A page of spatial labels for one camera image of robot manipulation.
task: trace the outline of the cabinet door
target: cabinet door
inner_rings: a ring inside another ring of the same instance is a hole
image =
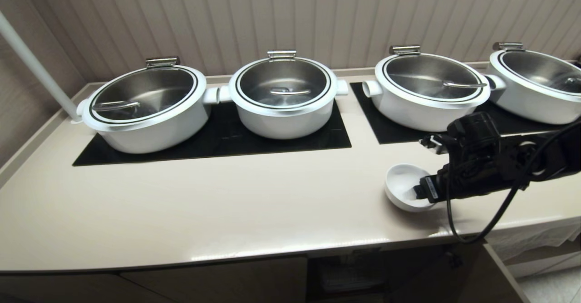
[[[298,303],[305,301],[307,259],[125,272],[121,276],[179,303]]]
[[[405,251],[386,253],[389,282],[399,284],[392,286],[392,292],[387,295],[389,302],[529,302],[490,245],[457,244],[440,253],[438,258],[424,264],[415,274],[404,276],[408,278],[405,282],[398,279],[399,270],[406,265],[414,269],[415,260],[422,260],[422,257]]]
[[[114,274],[0,276],[0,293],[32,303],[171,303]]]

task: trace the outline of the floor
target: floor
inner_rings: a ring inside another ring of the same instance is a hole
[[[581,303],[581,266],[517,281],[531,303]]]

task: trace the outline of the lid handle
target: lid handle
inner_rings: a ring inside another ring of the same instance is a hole
[[[180,57],[154,57],[145,59],[145,67],[147,68],[171,67],[174,65],[180,65]]]
[[[483,88],[486,86],[486,83],[478,83],[478,84],[463,84],[463,83],[454,83],[450,81],[442,81],[442,85],[449,86],[451,88]]]
[[[581,86],[581,78],[567,78],[565,85],[579,85]]]
[[[495,42],[492,45],[493,50],[506,50],[506,51],[525,51],[525,47],[522,42]]]
[[[298,96],[299,94],[309,94],[311,90],[292,91],[290,88],[271,88],[270,94],[278,94],[280,96]]]
[[[98,103],[93,105],[94,111],[112,111],[139,106],[137,101],[111,101],[109,103]]]
[[[268,50],[266,52],[270,60],[274,59],[290,59],[293,60],[296,57],[296,50]]]
[[[391,55],[419,55],[420,51],[419,44],[405,44],[405,45],[391,45],[389,47],[389,53]]]

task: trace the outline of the cooking pot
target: cooking pot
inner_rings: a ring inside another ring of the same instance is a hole
[[[335,96],[347,82],[294,50],[268,51],[239,69],[220,88],[220,102],[234,101],[241,122],[260,136],[285,140],[309,135],[330,118]]]
[[[148,59],[147,67],[119,76],[81,102],[77,113],[121,152],[156,152],[194,135],[206,123],[218,88],[179,65],[177,57]]]
[[[490,96],[486,78],[466,64],[421,53],[419,45],[392,45],[389,52],[375,66],[376,80],[363,82],[363,92],[398,124],[442,132]]]
[[[567,124],[581,116],[581,69],[519,42],[496,42],[486,77],[490,100],[533,121]]]

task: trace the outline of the cable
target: cable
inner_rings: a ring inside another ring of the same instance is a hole
[[[458,234],[458,232],[456,232],[456,227],[454,227],[454,220],[452,218],[452,200],[450,199],[450,183],[452,183],[451,179],[452,179],[453,166],[452,166],[452,160],[450,160],[450,164],[448,164],[448,181],[446,181],[446,207],[448,208],[448,223],[450,224],[450,229],[452,230],[452,234],[454,234],[454,236],[458,239],[458,241],[463,243],[463,244],[472,244],[472,243],[475,243],[477,241],[480,241],[486,235],[488,235],[488,233],[490,233],[492,228],[494,228],[494,226],[496,226],[496,223],[500,220],[500,218],[502,217],[502,215],[504,214],[504,212],[508,208],[508,205],[513,200],[519,187],[521,187],[521,184],[525,181],[525,178],[527,177],[529,170],[531,169],[533,162],[536,160],[537,156],[539,154],[541,154],[549,144],[551,144],[552,142],[554,142],[555,140],[557,140],[558,138],[563,136],[565,133],[568,133],[569,131],[571,131],[575,127],[579,127],[579,126],[581,126],[581,122],[576,122],[576,123],[568,125],[567,127],[563,128],[560,131],[553,134],[550,138],[548,138],[545,141],[545,143],[543,143],[543,145],[541,145],[539,147],[539,150],[535,151],[535,153],[527,161],[527,164],[525,164],[525,167],[521,171],[519,177],[517,177],[515,179],[514,183],[512,184],[512,187],[510,189],[510,192],[508,192],[506,199],[504,199],[504,202],[502,203],[502,205],[500,206],[500,208],[498,209],[498,211],[496,212],[494,217],[492,217],[492,220],[488,223],[488,225],[486,225],[486,227],[481,231],[480,234],[478,234],[475,237],[470,238],[470,239],[463,238],[461,235]]]

